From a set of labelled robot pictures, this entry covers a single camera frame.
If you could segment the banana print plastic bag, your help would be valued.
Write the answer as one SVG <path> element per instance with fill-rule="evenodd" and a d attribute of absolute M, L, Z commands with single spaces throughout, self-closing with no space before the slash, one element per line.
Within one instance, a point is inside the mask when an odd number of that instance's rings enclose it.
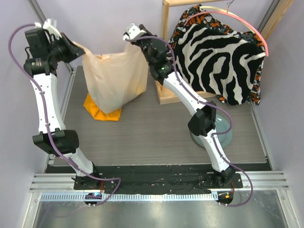
<path fill-rule="evenodd" d="M 97 107 L 109 114 L 144 93 L 147 88 L 148 64 L 141 49 L 127 43 L 124 52 L 93 54 L 84 50 L 82 65 L 87 90 Z"/>

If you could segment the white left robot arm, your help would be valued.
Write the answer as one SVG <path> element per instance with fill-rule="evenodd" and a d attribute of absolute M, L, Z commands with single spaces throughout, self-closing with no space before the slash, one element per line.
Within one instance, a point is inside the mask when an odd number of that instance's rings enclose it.
<path fill-rule="evenodd" d="M 38 134 L 32 137 L 33 143 L 47 154 L 68 162 L 76 172 L 75 183 L 95 190 L 101 185 L 101 177 L 80 150 L 76 131 L 66 129 L 57 98 L 58 63 L 70 63 L 85 52 L 64 33 L 56 38 L 45 29 L 35 28 L 26 31 L 25 37 L 28 58 L 24 70 L 30 75 L 39 116 Z"/>

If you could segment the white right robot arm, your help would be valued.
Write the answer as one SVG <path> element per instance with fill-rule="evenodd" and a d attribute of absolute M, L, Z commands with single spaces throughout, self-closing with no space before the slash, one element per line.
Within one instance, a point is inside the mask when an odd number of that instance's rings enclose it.
<path fill-rule="evenodd" d="M 134 44 L 141 48 L 153 79 L 172 91 L 191 114 L 188 128 L 209 155 L 216 185 L 221 188 L 228 186 L 235 169 L 216 135 L 216 104 L 203 99 L 175 72 L 174 64 L 166 57 L 167 46 L 163 39 L 150 33 L 143 25 L 135 26 L 129 34 L 131 39 L 137 39 Z"/>

